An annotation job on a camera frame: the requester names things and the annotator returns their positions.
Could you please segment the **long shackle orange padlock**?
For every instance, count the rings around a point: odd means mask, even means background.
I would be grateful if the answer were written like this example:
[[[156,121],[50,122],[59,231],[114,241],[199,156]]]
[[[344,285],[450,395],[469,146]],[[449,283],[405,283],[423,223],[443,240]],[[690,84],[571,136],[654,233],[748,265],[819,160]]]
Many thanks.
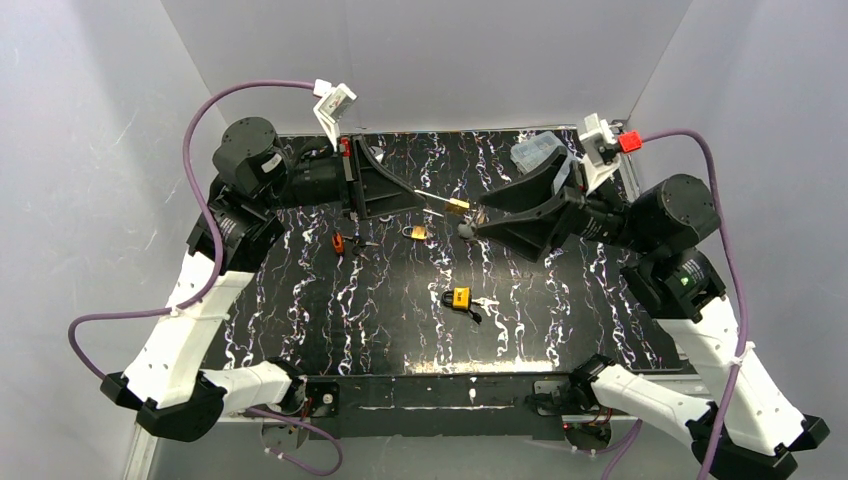
[[[481,211],[471,202],[453,197],[446,198],[419,189],[416,189],[414,193],[425,200],[426,206],[422,209],[423,212],[440,218],[448,214],[457,216],[460,219],[457,235],[461,239],[470,241],[476,237]]]

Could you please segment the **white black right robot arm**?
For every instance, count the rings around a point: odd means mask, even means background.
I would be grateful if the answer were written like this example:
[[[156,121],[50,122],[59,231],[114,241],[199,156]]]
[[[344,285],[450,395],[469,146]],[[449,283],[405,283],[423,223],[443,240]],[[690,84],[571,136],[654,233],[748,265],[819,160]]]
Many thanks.
[[[753,350],[736,352],[739,322],[698,248],[721,224],[710,190],[675,174],[627,202],[610,182],[591,189],[586,165],[560,147],[536,170],[482,194],[481,205],[503,217],[476,234],[531,261],[571,236],[628,250],[621,273],[630,293],[684,350],[708,397],[675,392],[596,354],[545,396],[547,407],[631,414],[689,447],[718,479],[790,477],[795,453],[820,446],[829,430],[782,395]]]

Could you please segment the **small brass padlock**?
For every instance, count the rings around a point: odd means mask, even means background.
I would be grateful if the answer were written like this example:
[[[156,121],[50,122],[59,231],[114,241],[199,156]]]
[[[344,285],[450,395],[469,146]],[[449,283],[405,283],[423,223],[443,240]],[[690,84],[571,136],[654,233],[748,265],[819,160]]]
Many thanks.
[[[433,237],[433,234],[421,225],[408,225],[402,228],[401,234],[403,237],[413,241],[427,241]]]

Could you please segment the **orange black padlock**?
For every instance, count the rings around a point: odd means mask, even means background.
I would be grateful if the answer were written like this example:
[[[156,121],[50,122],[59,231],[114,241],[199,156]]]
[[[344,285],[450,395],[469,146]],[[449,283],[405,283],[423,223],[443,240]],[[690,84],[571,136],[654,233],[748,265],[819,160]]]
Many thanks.
[[[335,232],[332,235],[332,246],[336,255],[343,256],[345,254],[345,237],[339,232]]]

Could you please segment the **yellow padlock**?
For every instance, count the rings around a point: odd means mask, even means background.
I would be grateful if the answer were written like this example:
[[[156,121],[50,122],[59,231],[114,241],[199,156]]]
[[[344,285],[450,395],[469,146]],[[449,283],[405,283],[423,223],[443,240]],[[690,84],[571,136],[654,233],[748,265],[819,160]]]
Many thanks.
[[[471,298],[471,289],[469,287],[456,287],[452,290],[444,291],[441,295],[440,302],[444,307],[465,314],[477,325],[482,323],[482,316],[472,309],[474,302]]]

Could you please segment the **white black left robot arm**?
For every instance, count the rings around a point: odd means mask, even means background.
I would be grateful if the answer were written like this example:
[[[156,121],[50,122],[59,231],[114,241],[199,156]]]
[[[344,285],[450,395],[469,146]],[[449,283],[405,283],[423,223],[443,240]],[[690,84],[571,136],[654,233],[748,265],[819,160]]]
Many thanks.
[[[282,238],[282,210],[337,203],[346,216],[365,220],[424,205],[361,135],[316,138],[292,156],[268,120],[247,117],[225,130],[212,161],[217,175],[206,212],[188,238],[169,304],[138,356],[101,384],[149,434],[182,442],[201,438],[228,414],[302,400],[302,380],[283,359],[202,366],[231,306]]]

